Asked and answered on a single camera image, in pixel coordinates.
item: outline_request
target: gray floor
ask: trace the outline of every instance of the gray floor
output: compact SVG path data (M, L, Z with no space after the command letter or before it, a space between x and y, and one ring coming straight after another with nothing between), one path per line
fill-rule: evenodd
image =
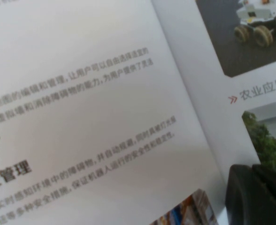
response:
M276 61L276 35L274 43L261 48L251 38L241 45L235 41L233 32L239 24L236 10L238 0L196 0L223 72L235 77L250 70Z

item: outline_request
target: black object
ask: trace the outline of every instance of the black object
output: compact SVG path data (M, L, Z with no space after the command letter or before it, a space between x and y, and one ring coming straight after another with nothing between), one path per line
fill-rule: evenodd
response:
M229 225L276 225L276 173L262 165L231 166L226 207Z

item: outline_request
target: yellow wheel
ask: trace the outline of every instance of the yellow wheel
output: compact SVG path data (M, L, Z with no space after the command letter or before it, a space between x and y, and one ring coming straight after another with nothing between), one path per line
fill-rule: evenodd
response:
M261 47L268 47L274 41L270 30L266 26L262 25L255 28L254 38L257 44Z
M236 40L240 43L247 42L250 37L248 29L243 25L235 27L234 35Z

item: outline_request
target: colorful photo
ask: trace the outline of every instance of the colorful photo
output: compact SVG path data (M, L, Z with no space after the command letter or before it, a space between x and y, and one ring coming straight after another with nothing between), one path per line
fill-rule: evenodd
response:
M218 225L206 192L198 189L150 225Z
M276 0L196 0L226 76L276 61Z
M245 111L242 119L259 160L276 172L276 102Z

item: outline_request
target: tree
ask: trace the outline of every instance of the tree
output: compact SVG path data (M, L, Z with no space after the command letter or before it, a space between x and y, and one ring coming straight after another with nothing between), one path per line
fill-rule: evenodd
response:
M245 112L242 119L261 164L276 172L276 139L270 135L265 124L257 122L255 114Z

